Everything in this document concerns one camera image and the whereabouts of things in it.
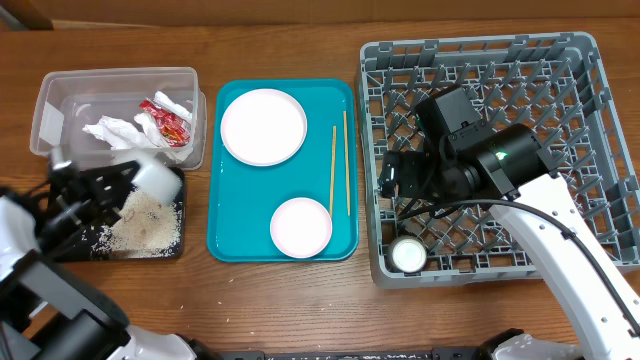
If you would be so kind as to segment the large white plate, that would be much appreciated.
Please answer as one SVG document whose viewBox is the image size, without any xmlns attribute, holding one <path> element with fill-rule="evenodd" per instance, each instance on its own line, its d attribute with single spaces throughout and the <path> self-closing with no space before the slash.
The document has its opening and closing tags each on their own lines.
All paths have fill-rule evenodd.
<svg viewBox="0 0 640 360">
<path fill-rule="evenodd" d="M 263 88 L 233 100 L 219 130 L 225 148 L 236 160 L 268 167 L 294 156 L 305 141 L 307 128 L 306 113 L 293 96 Z"/>
</svg>

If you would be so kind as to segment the white napkin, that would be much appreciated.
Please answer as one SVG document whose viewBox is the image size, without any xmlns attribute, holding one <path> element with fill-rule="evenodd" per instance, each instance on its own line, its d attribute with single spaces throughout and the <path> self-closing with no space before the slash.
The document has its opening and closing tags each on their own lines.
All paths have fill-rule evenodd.
<svg viewBox="0 0 640 360">
<path fill-rule="evenodd" d="M 150 100 L 156 105 L 169 110 L 186 120 L 191 126 L 191 140 L 183 147 L 171 147 L 160 134 L 153 118 L 143 112 L 133 117 L 133 123 L 123 119 L 103 115 L 96 124 L 84 125 L 82 131 L 97 140 L 106 142 L 111 150 L 128 150 L 134 148 L 162 150 L 163 154 L 175 163 L 186 160 L 193 152 L 195 116 L 186 107 L 174 102 L 162 91 L 156 91 Z"/>
</svg>

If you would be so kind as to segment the grey bowl with rice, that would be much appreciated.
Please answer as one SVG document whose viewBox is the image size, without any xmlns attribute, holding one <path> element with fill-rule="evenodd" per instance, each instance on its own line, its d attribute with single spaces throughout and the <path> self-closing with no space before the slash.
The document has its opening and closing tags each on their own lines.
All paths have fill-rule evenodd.
<svg viewBox="0 0 640 360">
<path fill-rule="evenodd" d="M 163 205 L 173 202 L 182 188 L 179 176 L 160 160 L 140 149 L 131 149 L 112 160 L 113 165 L 133 162 L 138 166 L 134 171 L 132 184 Z"/>
</svg>

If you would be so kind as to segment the small pink-white bowl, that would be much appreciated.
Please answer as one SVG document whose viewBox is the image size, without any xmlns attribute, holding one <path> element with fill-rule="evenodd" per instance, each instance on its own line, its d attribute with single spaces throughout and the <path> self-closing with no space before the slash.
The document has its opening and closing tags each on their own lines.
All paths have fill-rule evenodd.
<svg viewBox="0 0 640 360">
<path fill-rule="evenodd" d="M 333 224 L 329 211 L 306 197 L 282 203 L 270 221 L 273 244 L 284 255 L 308 259 L 322 252 L 330 242 Z"/>
</svg>

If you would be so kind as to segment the red sauce packet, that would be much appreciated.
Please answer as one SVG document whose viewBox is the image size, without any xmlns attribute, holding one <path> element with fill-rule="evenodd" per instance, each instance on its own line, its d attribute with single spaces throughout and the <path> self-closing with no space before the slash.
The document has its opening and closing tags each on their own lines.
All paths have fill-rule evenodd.
<svg viewBox="0 0 640 360">
<path fill-rule="evenodd" d="M 190 142 L 191 126 L 186 120 L 150 100 L 144 100 L 139 107 L 153 118 L 160 134 L 171 147 L 183 147 Z"/>
</svg>

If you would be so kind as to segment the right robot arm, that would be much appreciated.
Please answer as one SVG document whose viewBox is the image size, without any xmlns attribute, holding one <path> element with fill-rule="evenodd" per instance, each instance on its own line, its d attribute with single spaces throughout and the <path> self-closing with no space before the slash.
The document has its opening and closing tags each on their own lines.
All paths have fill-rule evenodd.
<svg viewBox="0 0 640 360">
<path fill-rule="evenodd" d="M 639 296 L 579 213 L 550 151 L 524 124 L 494 130 L 452 85 L 415 107 L 420 151 L 392 151 L 384 198 L 400 221 L 481 206 L 524 249 L 573 326 L 583 359 L 639 356 Z"/>
</svg>

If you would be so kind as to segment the white cup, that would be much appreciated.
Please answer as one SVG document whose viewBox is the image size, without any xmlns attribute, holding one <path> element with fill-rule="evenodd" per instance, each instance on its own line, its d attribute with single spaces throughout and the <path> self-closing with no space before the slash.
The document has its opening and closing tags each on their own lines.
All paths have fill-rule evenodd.
<svg viewBox="0 0 640 360">
<path fill-rule="evenodd" d="M 427 263 L 427 249 L 417 238 L 400 236 L 388 247 L 388 261 L 395 272 L 412 274 L 421 272 Z"/>
</svg>

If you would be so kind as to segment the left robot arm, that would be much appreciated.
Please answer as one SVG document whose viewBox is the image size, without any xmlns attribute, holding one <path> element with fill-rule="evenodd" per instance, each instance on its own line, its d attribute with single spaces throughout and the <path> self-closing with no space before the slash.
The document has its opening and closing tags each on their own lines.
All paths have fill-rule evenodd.
<svg viewBox="0 0 640 360">
<path fill-rule="evenodd" d="M 57 211 L 36 190 L 1 191 L 1 356 L 4 359 L 196 359 L 193 345 L 130 323 L 123 310 L 54 258 L 86 227 L 114 220 L 133 189 L 170 204 L 182 187 L 152 160 L 79 171 L 52 163 Z"/>
</svg>

